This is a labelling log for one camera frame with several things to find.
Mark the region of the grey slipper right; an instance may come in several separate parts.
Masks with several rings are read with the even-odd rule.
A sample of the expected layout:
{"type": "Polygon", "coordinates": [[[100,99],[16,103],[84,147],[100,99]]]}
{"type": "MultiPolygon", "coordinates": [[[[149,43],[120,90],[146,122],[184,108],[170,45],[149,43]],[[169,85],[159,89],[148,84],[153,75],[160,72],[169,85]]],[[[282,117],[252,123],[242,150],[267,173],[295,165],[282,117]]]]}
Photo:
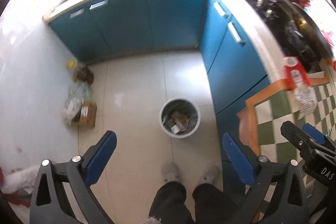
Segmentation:
{"type": "Polygon", "coordinates": [[[220,174],[221,174],[220,168],[217,165],[210,163],[202,173],[200,179],[198,180],[197,185],[201,184],[215,185],[219,179],[220,174]]]}

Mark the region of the red white plastic package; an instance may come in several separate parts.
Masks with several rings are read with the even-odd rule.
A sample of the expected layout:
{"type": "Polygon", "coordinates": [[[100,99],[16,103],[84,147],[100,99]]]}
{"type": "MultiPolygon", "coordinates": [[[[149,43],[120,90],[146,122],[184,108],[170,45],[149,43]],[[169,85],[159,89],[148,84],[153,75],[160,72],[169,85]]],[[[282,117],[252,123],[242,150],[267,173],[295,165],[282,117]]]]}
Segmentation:
{"type": "Polygon", "coordinates": [[[298,118],[312,114],[317,106],[317,97],[311,86],[302,63],[295,56],[284,56],[284,72],[286,85],[292,91],[299,105],[298,118]]]}

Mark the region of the grey round trash bin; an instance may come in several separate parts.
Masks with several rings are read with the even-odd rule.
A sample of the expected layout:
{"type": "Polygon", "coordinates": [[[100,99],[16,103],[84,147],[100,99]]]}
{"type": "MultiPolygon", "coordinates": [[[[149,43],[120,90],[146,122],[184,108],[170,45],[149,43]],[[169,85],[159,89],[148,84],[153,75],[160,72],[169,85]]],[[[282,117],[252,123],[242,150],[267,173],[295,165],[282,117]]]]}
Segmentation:
{"type": "Polygon", "coordinates": [[[159,112],[159,124],[163,132],[175,139],[193,135],[200,123],[198,106],[186,98],[168,100],[159,112]]]}

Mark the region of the cardboard box on floor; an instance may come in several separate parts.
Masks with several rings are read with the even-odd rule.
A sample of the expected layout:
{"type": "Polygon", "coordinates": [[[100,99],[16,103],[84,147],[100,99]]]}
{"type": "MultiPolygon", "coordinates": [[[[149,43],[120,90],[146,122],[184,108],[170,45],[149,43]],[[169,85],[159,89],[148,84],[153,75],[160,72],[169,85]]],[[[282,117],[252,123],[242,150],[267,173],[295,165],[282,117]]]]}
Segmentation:
{"type": "Polygon", "coordinates": [[[92,102],[84,102],[80,111],[72,121],[74,124],[93,128],[96,124],[97,105],[92,102]]]}

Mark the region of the grey slipper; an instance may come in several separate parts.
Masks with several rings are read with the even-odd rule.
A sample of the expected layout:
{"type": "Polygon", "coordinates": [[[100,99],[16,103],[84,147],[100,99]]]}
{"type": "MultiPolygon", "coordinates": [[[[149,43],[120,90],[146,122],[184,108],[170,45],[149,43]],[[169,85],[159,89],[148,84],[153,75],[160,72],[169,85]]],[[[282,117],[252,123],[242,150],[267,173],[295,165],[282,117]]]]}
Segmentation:
{"type": "Polygon", "coordinates": [[[220,174],[221,174],[220,168],[217,165],[210,163],[202,173],[200,179],[198,180],[197,185],[201,184],[215,185],[219,179],[220,174]]]}
{"type": "Polygon", "coordinates": [[[164,183],[181,182],[178,166],[174,162],[168,162],[162,166],[161,174],[164,183]]]}

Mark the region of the green white checkered mat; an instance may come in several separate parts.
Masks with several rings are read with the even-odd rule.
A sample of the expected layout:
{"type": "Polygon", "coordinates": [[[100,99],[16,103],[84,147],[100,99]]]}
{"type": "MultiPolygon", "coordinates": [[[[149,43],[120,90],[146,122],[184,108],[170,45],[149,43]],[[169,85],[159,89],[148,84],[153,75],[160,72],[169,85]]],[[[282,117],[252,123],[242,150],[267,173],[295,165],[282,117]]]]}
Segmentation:
{"type": "Polygon", "coordinates": [[[308,123],[319,132],[335,140],[335,83],[328,77],[313,77],[311,87],[317,98],[312,113],[300,116],[301,104],[295,99],[284,79],[278,80],[243,101],[239,118],[239,139],[256,155],[264,155],[272,162],[286,163],[295,159],[303,164],[299,151],[280,133],[285,121],[302,128],[308,123]]]}

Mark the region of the grey slipper left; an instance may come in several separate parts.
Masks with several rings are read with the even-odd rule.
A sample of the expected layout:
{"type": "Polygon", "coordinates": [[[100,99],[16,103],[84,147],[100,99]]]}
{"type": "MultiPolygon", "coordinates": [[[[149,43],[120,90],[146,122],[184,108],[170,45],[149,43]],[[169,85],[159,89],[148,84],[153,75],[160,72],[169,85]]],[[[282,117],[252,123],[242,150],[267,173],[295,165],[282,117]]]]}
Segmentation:
{"type": "Polygon", "coordinates": [[[178,166],[174,162],[168,162],[162,166],[161,174],[164,183],[181,182],[178,166]]]}

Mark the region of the blue kitchen cabinets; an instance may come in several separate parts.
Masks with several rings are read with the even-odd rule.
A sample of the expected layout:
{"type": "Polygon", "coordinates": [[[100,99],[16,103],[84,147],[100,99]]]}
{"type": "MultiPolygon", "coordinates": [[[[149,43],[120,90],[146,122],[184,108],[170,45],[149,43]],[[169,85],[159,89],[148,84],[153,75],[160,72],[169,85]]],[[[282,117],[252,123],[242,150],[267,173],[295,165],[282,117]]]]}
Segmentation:
{"type": "Polygon", "coordinates": [[[270,83],[255,40],[265,26],[245,0],[69,0],[45,21],[87,64],[199,48],[221,122],[270,83]]]}

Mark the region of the black wok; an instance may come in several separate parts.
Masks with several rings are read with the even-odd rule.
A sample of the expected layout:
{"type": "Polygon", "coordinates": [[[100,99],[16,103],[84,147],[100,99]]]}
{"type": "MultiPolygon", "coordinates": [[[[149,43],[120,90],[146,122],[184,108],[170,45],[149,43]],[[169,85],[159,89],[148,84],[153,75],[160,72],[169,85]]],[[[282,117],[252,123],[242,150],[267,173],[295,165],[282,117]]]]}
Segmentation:
{"type": "Polygon", "coordinates": [[[315,24],[314,20],[298,4],[288,3],[298,32],[320,59],[332,59],[333,51],[329,42],[315,24]]]}

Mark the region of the yellow capped oil bottle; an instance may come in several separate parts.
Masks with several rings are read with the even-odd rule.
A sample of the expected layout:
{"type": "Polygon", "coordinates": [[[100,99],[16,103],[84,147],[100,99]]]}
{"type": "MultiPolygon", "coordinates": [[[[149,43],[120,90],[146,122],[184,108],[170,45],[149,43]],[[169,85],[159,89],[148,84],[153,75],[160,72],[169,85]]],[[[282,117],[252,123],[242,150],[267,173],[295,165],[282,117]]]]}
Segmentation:
{"type": "Polygon", "coordinates": [[[93,84],[94,74],[87,65],[79,64],[76,58],[71,57],[67,61],[67,67],[73,71],[72,78],[75,82],[93,84]]]}

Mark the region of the black gas stove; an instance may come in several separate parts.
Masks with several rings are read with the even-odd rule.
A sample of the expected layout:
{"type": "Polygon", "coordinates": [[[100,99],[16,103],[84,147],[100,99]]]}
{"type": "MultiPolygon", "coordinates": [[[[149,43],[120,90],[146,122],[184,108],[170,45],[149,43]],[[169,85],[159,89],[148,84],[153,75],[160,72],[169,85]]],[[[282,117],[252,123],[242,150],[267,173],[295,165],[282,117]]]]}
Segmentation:
{"type": "Polygon", "coordinates": [[[321,58],[298,32],[277,0],[246,0],[275,37],[285,56],[298,57],[307,73],[322,71],[321,58]]]}

